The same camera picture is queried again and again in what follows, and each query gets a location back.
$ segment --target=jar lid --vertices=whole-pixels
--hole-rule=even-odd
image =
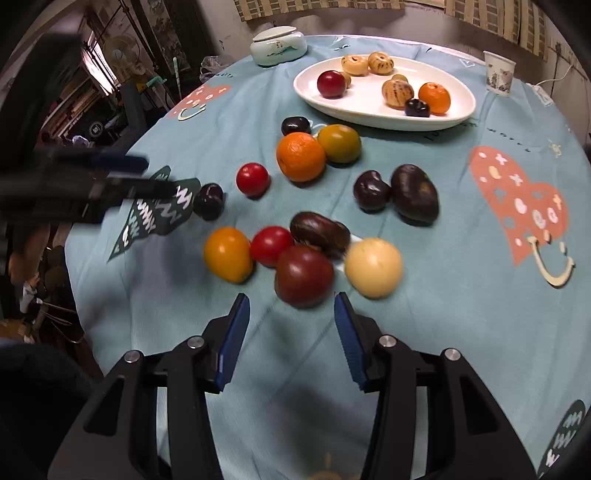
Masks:
[[[283,37],[291,32],[295,32],[295,27],[290,27],[289,25],[284,25],[282,27],[273,27],[269,30],[263,30],[261,33],[255,36],[252,39],[253,42],[263,41],[263,40],[270,40],[272,38]]]

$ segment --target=oval white plate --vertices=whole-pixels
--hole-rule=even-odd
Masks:
[[[295,92],[312,107],[340,120],[368,127],[409,132],[428,132],[455,127],[476,110],[476,99],[470,89],[453,75],[420,61],[392,57],[394,71],[390,75],[352,77],[351,87],[341,98],[324,98],[316,88],[318,76],[326,70],[342,70],[340,59],[328,59],[306,68],[295,77]],[[452,97],[452,106],[445,115],[429,118],[407,116],[404,110],[390,108],[382,97],[382,84],[401,73],[413,86],[415,96],[427,82],[443,85]]]

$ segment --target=light blue tablecloth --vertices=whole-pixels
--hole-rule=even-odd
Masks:
[[[202,258],[216,228],[235,226],[252,238],[265,225],[288,226],[295,213],[314,210],[356,235],[380,236],[400,249],[405,277],[389,298],[361,297],[340,272],[335,292],[347,292],[358,311],[413,349],[459,349],[537,466],[569,405],[591,398],[591,176],[580,145],[557,108],[543,106],[522,82],[514,81],[510,98],[488,92],[483,66],[387,40],[321,36],[308,42],[307,55],[291,63],[262,68],[250,57],[237,62],[182,102],[189,108],[183,115],[190,115],[199,108],[191,100],[201,97],[204,112],[178,121],[175,108],[132,149],[149,157],[150,174],[169,166],[175,179],[219,183],[228,194],[220,219],[208,223],[189,215],[188,182],[174,205],[135,204],[131,211],[125,205],[108,214],[100,231],[73,229],[67,264],[98,363],[107,372],[129,349],[169,350],[227,313],[243,291],[251,299],[251,324],[234,378],[222,395],[208,397],[225,478],[295,480],[326,469],[343,480],[358,475],[376,397],[360,393],[351,380],[332,301],[298,311],[275,296],[273,270],[258,267],[236,286],[208,272]],[[476,96],[473,119],[437,135],[355,127],[361,160],[350,168],[329,167],[316,184],[295,187],[275,160],[281,121],[304,115],[315,124],[339,122],[299,99],[293,79],[319,60],[374,50],[455,75]],[[513,158],[531,182],[559,189],[569,209],[568,230],[541,254],[556,274],[566,264],[558,241],[567,244],[577,267],[564,288],[546,283],[532,255],[514,265],[502,225],[470,172],[470,152],[479,145]],[[236,171],[250,161],[272,175],[269,192],[256,202],[235,185]],[[392,209],[366,215],[355,205],[352,186],[361,172],[378,170],[388,179],[402,163],[420,166],[439,190],[441,214],[432,228],[408,226]],[[426,434],[425,413],[421,402],[419,438]],[[425,458],[424,441],[418,444],[417,472]]]

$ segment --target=metal screw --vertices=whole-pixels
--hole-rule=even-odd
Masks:
[[[386,348],[392,348],[396,345],[396,339],[392,335],[382,335],[379,338],[379,344]]]
[[[445,350],[445,356],[448,360],[451,360],[452,362],[455,362],[456,360],[462,358],[462,354],[455,348],[448,348],[447,350]]]
[[[187,345],[190,348],[201,348],[203,345],[205,345],[205,340],[203,340],[203,337],[194,336],[187,340]]]
[[[141,355],[142,354],[137,350],[130,350],[125,354],[123,359],[129,364],[133,364],[134,362],[137,362],[139,360],[139,357]]]

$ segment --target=paper cup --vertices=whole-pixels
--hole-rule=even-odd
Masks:
[[[511,93],[515,62],[490,51],[484,52],[484,59],[486,87],[499,95],[508,97]]]

